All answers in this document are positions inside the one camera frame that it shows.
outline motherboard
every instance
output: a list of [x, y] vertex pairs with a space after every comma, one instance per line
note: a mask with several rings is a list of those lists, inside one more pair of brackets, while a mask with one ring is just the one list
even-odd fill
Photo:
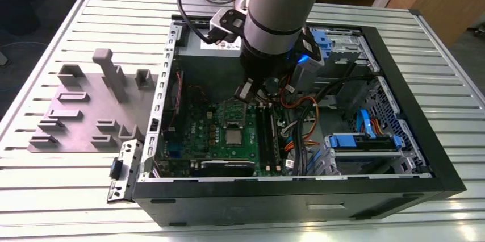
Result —
[[190, 93], [182, 136], [158, 152], [160, 176], [285, 175], [273, 105], [194, 102]]

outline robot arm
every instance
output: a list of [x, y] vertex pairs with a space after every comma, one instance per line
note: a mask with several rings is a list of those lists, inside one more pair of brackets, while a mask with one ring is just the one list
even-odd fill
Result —
[[316, 0], [250, 0], [246, 15], [221, 9], [210, 20], [210, 42], [242, 38], [241, 66], [245, 83], [234, 97], [249, 102], [269, 77], [294, 68], [302, 56], [318, 62], [320, 48], [304, 28]]

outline expansion slot bracket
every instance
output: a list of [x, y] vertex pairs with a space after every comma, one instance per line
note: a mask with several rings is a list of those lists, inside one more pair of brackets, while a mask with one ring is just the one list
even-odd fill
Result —
[[108, 203], [133, 202], [136, 177], [138, 176], [142, 143], [138, 140], [125, 141], [120, 154], [113, 160], [109, 177]]

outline slotted aluminum surface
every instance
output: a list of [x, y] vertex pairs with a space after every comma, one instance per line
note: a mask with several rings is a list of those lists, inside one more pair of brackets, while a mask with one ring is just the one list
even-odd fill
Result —
[[[220, 6], [184, 0], [193, 15]], [[485, 240], [484, 99], [422, 19], [406, 10], [320, 5], [309, 22], [374, 26], [468, 191], [364, 222], [158, 227], [137, 204], [106, 205], [110, 153], [29, 153], [63, 64], [100, 72], [96, 48], [110, 48], [125, 73], [157, 73], [176, 0], [77, 0], [0, 123], [0, 237], [136, 241]]]

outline floor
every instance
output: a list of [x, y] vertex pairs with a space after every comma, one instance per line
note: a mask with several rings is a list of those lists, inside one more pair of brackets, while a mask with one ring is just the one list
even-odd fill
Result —
[[[0, 118], [8, 110], [75, 1], [35, 0], [32, 2], [41, 21], [41, 27], [33, 33], [13, 36], [0, 29], [0, 52], [11, 60], [9, 64], [0, 68]], [[36, 43], [4, 46], [21, 41]], [[466, 32], [450, 50], [480, 90], [485, 92], [485, 78], [482, 77], [485, 74], [485, 39], [478, 39], [473, 37], [472, 32]]]

